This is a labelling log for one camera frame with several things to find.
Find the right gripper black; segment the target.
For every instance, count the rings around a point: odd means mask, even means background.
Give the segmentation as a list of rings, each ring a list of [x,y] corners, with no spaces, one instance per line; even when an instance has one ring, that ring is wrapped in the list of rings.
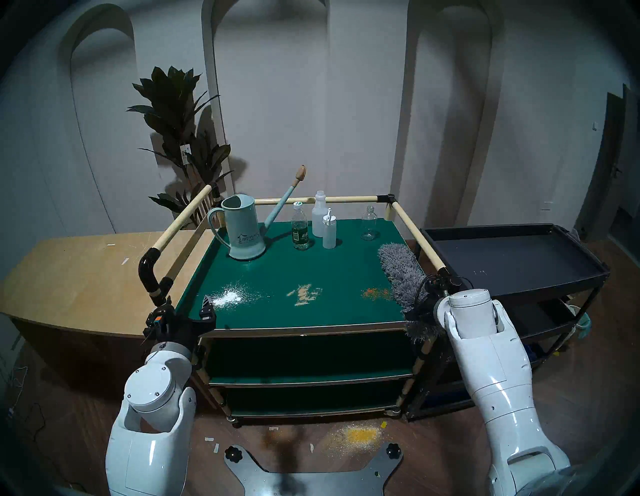
[[[423,325],[437,325],[435,307],[443,297],[443,290],[433,285],[418,286],[411,309],[406,312],[406,321]]]

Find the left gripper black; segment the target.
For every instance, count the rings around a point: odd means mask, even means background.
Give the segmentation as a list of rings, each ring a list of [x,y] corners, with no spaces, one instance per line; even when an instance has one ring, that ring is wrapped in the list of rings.
[[[191,358],[200,336],[216,328],[215,306],[209,295],[203,297],[200,319],[185,316],[156,316],[150,312],[145,321],[144,336],[154,341],[151,353],[171,351]]]

